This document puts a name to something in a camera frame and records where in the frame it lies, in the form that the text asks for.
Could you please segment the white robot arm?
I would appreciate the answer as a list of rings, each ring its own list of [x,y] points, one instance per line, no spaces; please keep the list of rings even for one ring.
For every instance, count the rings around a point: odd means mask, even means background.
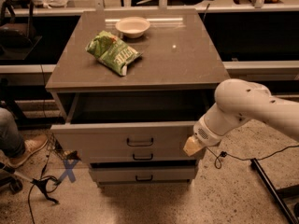
[[[299,141],[299,104],[273,96],[264,85],[227,79],[214,92],[215,103],[193,125],[184,152],[193,156],[213,147],[231,130],[256,119]]]

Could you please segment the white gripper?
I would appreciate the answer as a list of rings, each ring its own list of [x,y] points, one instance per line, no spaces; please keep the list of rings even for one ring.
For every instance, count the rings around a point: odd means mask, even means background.
[[[240,118],[226,114],[213,105],[193,126],[194,135],[190,136],[184,147],[184,152],[190,157],[204,152],[206,147],[216,146],[223,136],[240,124]]]

